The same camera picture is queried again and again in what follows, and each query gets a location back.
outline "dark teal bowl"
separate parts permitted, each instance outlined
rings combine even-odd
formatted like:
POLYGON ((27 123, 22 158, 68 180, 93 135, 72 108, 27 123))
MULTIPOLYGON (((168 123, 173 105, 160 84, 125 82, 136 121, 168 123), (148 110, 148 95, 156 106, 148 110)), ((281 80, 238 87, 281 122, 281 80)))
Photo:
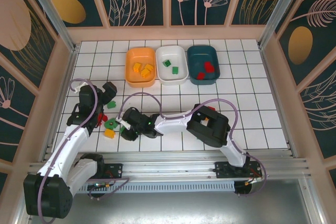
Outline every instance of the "dark teal bowl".
POLYGON ((190 81, 193 84, 211 85, 214 84, 221 75, 215 48, 211 46, 192 46, 189 47, 187 51, 187 57, 190 81), (204 63, 207 61, 210 61, 211 64, 215 67, 215 72, 205 72, 204 63), (198 73, 200 72, 205 73, 205 78, 203 80, 197 80, 198 73))

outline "green block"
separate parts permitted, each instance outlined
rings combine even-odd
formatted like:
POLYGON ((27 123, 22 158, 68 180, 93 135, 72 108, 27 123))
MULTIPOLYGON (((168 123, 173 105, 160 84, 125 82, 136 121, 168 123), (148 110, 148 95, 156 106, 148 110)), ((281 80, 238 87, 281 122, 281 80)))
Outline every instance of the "green block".
POLYGON ((163 64, 165 65, 165 67, 169 67, 171 65, 169 60, 164 61, 163 64))
POLYGON ((115 101, 110 101, 108 104, 107 104, 107 108, 108 109, 113 109, 115 108, 117 105, 116 105, 116 102, 115 101))
POLYGON ((109 130, 114 130, 116 127, 118 127, 118 122, 116 121, 115 118, 111 118, 110 120, 107 120, 104 123, 105 128, 109 129, 109 130))
POLYGON ((179 67, 173 67, 173 74, 179 73, 179 67))

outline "orange bowl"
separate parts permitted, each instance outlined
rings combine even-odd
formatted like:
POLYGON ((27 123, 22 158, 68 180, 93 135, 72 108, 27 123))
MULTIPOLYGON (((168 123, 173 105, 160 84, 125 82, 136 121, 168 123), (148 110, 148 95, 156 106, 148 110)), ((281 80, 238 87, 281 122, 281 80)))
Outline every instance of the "orange bowl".
POLYGON ((154 84, 156 75, 155 52, 152 48, 142 47, 133 48, 126 54, 125 64, 125 80, 133 88, 148 88, 154 84), (141 68, 139 73, 133 71, 135 63, 140 63, 141 68), (149 76, 143 78, 140 72, 146 64, 152 65, 154 68, 149 76))

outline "white tile floor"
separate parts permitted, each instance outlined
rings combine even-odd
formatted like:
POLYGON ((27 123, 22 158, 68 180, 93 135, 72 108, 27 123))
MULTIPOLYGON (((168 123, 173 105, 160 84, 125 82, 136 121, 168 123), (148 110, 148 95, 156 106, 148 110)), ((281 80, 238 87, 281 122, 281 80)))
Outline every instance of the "white tile floor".
MULTIPOLYGON (((87 78, 98 87, 106 81, 117 86, 113 99, 114 109, 105 110, 108 118, 116 117, 125 98, 136 92, 148 92, 162 103, 163 112, 174 113, 192 109, 194 104, 213 98, 231 101, 239 108, 239 120, 234 138, 245 149, 287 148, 279 116, 271 94, 266 72, 255 40, 135 40, 135 41, 84 41, 81 44, 73 78, 87 78), (196 86, 188 79, 180 86, 162 86, 159 80, 144 89, 131 88, 124 80, 126 52, 134 47, 180 45, 185 51, 192 45, 211 45, 217 50, 221 76, 216 84, 196 86)), ((69 91, 60 120, 55 145, 61 140, 66 121, 79 101, 69 91)), ((158 105, 145 96, 133 97, 124 110, 134 106, 146 114, 157 113, 158 105)), ((233 109, 225 104, 213 102, 209 106, 229 118, 235 118, 233 109)), ((147 151, 195 151, 212 150, 189 132, 176 132, 150 139, 141 136, 134 142, 124 140, 116 129, 114 139, 104 136, 105 128, 94 130, 82 152, 147 152, 147 151)))

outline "white bowl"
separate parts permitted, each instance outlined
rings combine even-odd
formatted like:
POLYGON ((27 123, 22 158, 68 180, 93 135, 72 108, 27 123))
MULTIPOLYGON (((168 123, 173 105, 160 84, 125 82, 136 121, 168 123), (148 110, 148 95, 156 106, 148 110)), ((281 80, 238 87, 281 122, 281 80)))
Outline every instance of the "white bowl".
POLYGON ((186 81, 189 71, 187 58, 182 47, 159 47, 155 52, 155 57, 157 75, 163 85, 181 85, 186 81), (169 60, 171 63, 169 67, 163 64, 166 60, 169 60), (178 67, 178 74, 173 74, 173 67, 178 67))

